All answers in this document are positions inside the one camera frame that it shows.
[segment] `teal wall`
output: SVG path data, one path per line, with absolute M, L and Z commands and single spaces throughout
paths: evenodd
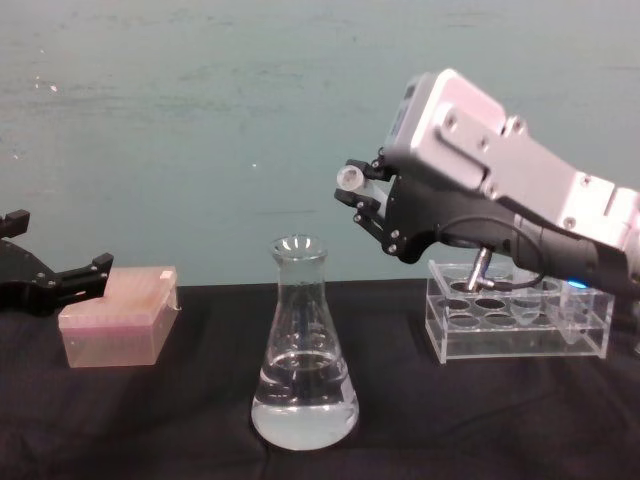
M 182 284 L 270 282 L 269 241 L 307 231 L 329 279 L 420 277 L 426 258 L 382 254 L 333 200 L 406 81 L 453 67 L 640 188 L 639 18 L 633 0 L 3 0 L 0 210 L 32 212 L 17 242 L 56 269 L 110 251 Z

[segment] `black tablecloth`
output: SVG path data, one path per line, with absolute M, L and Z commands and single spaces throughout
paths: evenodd
M 640 479 L 640 358 L 458 360 L 423 334 L 423 282 L 327 286 L 360 401 L 326 450 L 268 447 L 251 400 L 269 286 L 188 287 L 158 363 L 70 369 L 55 319 L 0 321 L 0 478 Z

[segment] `erlenmeyer flask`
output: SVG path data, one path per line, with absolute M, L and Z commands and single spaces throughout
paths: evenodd
M 251 419 L 268 442 L 315 450 L 344 438 L 359 407 L 325 298 L 322 242 L 308 235 L 275 241 L 278 304 Z

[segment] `black plastic arm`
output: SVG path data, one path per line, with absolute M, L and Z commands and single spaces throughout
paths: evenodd
M 0 311 L 46 316 L 65 305 L 101 297 L 112 264 L 113 256 L 104 254 L 86 267 L 55 273 L 30 252 L 0 240 Z
M 16 210 L 0 217 L 0 238 L 12 238 L 22 235 L 29 228 L 30 214 L 26 210 Z

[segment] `clear liquid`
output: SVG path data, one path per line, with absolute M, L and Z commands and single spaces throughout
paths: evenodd
M 358 410 L 344 360 L 303 351 L 280 355 L 263 366 L 251 418 L 273 445 L 315 450 L 344 438 Z

